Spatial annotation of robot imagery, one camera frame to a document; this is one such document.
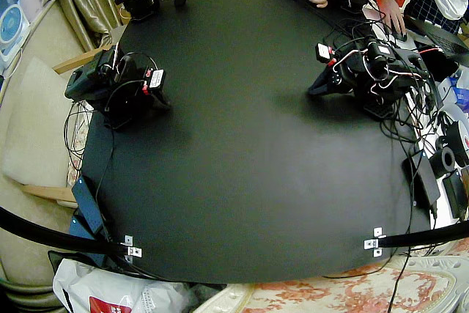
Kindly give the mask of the dark-sleeved person hand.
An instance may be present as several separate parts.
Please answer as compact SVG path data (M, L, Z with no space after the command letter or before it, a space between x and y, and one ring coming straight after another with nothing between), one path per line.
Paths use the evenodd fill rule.
M394 0L382 0L380 10L385 14L385 23L393 27L397 33L407 34L400 8Z

